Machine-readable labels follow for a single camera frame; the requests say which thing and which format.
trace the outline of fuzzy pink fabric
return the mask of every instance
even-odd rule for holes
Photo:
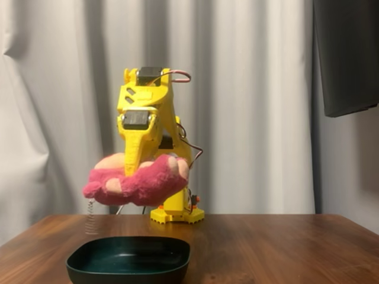
[[[89,182],[83,188],[86,198],[95,198],[104,205],[134,203],[138,206],[157,206],[168,197],[179,192],[188,181],[168,166],[169,155],[161,155],[148,167],[140,168],[133,176],[126,177],[124,169],[93,169]],[[118,178],[122,194],[109,193],[105,184]]]

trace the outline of curtain fold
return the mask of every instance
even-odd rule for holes
[[[314,212],[310,1],[0,3],[0,242],[47,214],[86,213],[90,168],[124,149],[123,71],[140,66],[192,74],[174,85],[175,111],[204,148],[190,180],[200,207]]]

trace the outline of plastic tray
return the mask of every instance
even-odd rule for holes
[[[73,284],[177,284],[190,245],[166,237],[110,237],[85,243],[66,262]]]

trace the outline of wooden table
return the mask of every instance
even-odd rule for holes
[[[160,225],[144,215],[49,216],[0,247],[0,283],[68,284],[65,260],[89,240],[159,235],[190,243],[184,284],[379,283],[379,236],[336,215],[208,215]]]

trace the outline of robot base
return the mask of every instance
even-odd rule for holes
[[[204,219],[204,210],[194,208],[191,214],[183,212],[182,215],[169,215],[165,210],[158,208],[151,211],[150,218],[161,224],[165,224],[166,222],[187,222],[193,224]]]

